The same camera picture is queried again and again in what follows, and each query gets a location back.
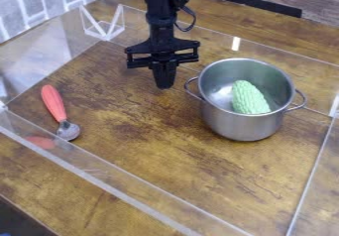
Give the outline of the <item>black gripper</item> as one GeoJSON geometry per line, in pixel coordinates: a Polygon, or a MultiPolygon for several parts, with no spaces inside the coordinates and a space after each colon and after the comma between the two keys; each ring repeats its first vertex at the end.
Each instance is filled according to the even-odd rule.
{"type": "Polygon", "coordinates": [[[160,18],[147,15],[146,20],[150,37],[144,42],[124,50],[127,67],[152,69],[156,86],[166,89],[175,83],[178,65],[199,60],[200,43],[175,37],[178,16],[160,18]]]}

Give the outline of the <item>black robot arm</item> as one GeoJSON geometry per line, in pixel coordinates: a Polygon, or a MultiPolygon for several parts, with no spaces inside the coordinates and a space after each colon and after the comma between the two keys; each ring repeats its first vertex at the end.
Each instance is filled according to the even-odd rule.
{"type": "Polygon", "coordinates": [[[156,86],[167,89],[174,85],[176,67],[184,62],[199,60],[199,41],[175,37],[175,29],[192,30],[196,21],[187,28],[176,24],[178,12],[183,10],[192,17],[195,12],[186,6],[190,0],[144,0],[147,4],[146,21],[150,27],[148,39],[128,47],[127,67],[148,67],[152,70],[156,86]]]}

